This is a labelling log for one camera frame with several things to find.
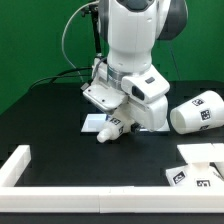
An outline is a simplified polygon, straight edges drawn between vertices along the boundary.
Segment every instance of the green wall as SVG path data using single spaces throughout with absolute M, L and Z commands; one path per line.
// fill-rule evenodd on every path
M 70 68 L 61 53 L 61 36 L 72 13 L 85 3 L 0 1 L 0 113 L 37 79 Z M 224 81 L 224 1 L 187 0 L 187 4 L 187 28 L 172 42 L 179 74 L 166 42 L 156 43 L 153 63 L 168 80 Z M 94 46 L 89 16 L 76 18 L 67 37 L 66 51 L 72 61 L 77 66 L 91 65 Z

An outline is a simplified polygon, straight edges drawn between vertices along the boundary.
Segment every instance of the white cup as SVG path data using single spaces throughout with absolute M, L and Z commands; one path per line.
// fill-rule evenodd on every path
M 203 131 L 224 125 L 224 102 L 213 91 L 201 95 L 174 108 L 171 123 L 179 134 Z

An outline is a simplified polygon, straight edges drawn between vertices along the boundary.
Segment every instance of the small white object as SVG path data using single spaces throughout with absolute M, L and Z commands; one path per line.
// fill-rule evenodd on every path
M 224 161 L 223 148 L 212 144 L 178 145 L 187 166 L 166 170 L 171 186 L 180 187 L 217 187 L 224 182 L 210 162 Z
M 170 114 L 179 134 L 202 131 L 224 125 L 224 102 L 214 91 L 206 91 L 176 107 Z
M 102 126 L 97 139 L 103 143 L 106 140 L 115 140 L 123 133 L 130 132 L 134 121 L 125 113 L 127 105 L 118 108 L 114 115 L 110 117 Z
M 20 145 L 0 169 L 0 187 L 14 187 L 30 160 L 30 147 Z
M 81 132 L 100 132 L 106 118 L 106 114 L 88 114 Z
M 113 138 L 113 132 L 112 132 L 112 129 L 109 129 L 109 128 L 103 129 L 97 136 L 97 140 L 101 143 L 112 138 Z

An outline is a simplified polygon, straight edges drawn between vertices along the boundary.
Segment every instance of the black table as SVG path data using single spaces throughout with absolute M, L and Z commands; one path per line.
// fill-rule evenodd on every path
M 99 113 L 83 98 L 80 86 L 36 86 L 0 116 L 0 165 L 17 145 L 31 145 L 32 161 L 16 186 L 168 186 L 165 170 L 185 164 L 178 144 L 224 142 L 224 128 L 181 136 L 171 127 L 170 132 L 129 133 L 100 144 L 96 133 L 80 132 L 87 114 Z M 206 90 L 224 96 L 224 83 L 171 82 L 169 112 Z M 222 214 L 1 214 L 0 223 L 212 223 L 223 218 Z

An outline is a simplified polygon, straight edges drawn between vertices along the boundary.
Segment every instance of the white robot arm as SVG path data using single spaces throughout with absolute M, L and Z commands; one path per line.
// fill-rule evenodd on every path
M 111 115 L 98 140 L 114 140 L 133 123 L 149 131 L 167 116 L 169 83 L 152 65 L 156 39 L 171 40 L 187 22 L 185 0 L 100 0 L 99 32 L 110 50 L 107 64 L 95 59 L 93 82 L 83 94 Z

